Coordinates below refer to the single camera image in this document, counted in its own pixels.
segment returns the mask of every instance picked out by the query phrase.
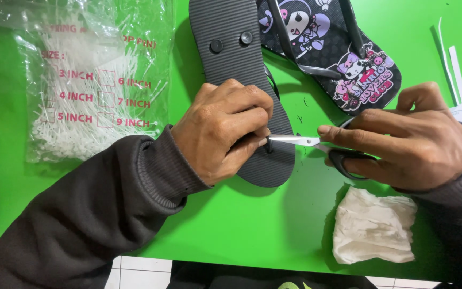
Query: floor tile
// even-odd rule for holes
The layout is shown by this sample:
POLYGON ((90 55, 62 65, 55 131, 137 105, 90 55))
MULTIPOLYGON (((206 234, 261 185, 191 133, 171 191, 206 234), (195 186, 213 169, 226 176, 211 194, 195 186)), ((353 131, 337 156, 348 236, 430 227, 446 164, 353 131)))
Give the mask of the floor tile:
POLYGON ((121 269, 120 289, 165 289, 170 273, 121 269))
POLYGON ((122 256, 121 269, 170 272, 172 260, 122 256))
POLYGON ((372 284, 375 286, 387 286, 387 287, 393 287, 393 284, 395 283, 394 278, 384 278, 384 277, 368 277, 367 279, 370 280, 372 284))
POLYGON ((113 264, 111 265, 112 268, 114 269, 120 269, 121 268, 121 256, 115 258, 113 260, 113 264))
POLYGON ((396 279, 394 287, 433 289, 439 283, 440 282, 409 280, 409 279, 396 279))
POLYGON ((112 269, 110 272, 110 277, 108 277, 108 282, 106 282, 106 286, 104 289, 119 289, 120 285, 120 275, 121 271, 119 269, 112 269))

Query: right hand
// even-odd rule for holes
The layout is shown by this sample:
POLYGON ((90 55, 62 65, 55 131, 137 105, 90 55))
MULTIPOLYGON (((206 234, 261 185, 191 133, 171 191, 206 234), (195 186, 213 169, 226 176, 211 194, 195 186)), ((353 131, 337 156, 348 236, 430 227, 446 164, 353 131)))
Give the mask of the right hand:
POLYGON ((214 185, 234 176, 266 144, 273 110, 272 98, 254 85, 205 83, 170 132, 196 173, 214 185))
POLYGON ((318 133, 323 141, 380 157, 345 159, 344 167, 396 188, 430 190, 462 174, 462 124, 434 82, 404 89, 394 111, 366 109, 347 129, 320 126, 318 133))

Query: plastic bag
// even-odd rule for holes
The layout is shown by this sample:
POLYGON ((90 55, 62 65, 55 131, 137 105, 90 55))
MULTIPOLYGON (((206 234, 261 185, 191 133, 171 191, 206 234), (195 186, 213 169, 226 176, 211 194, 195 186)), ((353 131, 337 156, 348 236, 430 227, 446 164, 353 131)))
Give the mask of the plastic bag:
POLYGON ((171 2, 51 3, 0 3, 26 67, 27 160, 86 160, 127 135, 156 138, 168 121, 171 2))

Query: white tissue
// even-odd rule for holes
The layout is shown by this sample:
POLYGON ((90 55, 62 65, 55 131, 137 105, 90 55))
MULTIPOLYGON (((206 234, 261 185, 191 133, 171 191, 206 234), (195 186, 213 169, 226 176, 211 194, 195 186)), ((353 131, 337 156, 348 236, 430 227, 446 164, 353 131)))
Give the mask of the white tissue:
POLYGON ((350 187, 336 212, 333 255, 340 264, 372 258, 413 261, 411 252, 416 204, 403 196, 376 197, 350 187))

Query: flip flop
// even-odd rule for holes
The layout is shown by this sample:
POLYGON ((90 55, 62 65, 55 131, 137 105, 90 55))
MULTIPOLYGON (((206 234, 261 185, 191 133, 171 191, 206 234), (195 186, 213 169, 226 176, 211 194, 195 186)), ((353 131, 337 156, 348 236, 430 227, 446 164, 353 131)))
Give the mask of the flip flop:
POLYGON ((384 108, 397 95, 401 72, 358 28, 349 0, 257 0, 257 7, 263 46, 312 75, 345 113, 384 108))
MULTIPOLYGON (((268 82, 270 73, 261 54, 256 4, 238 0, 190 0, 188 10, 206 81, 220 85, 234 78, 243 85, 256 85, 274 100, 274 113, 268 122, 271 132, 293 134, 290 120, 268 82)), ((270 142, 256 150, 238 175, 260 187, 277 187, 288 180, 294 164, 294 145, 270 142)))

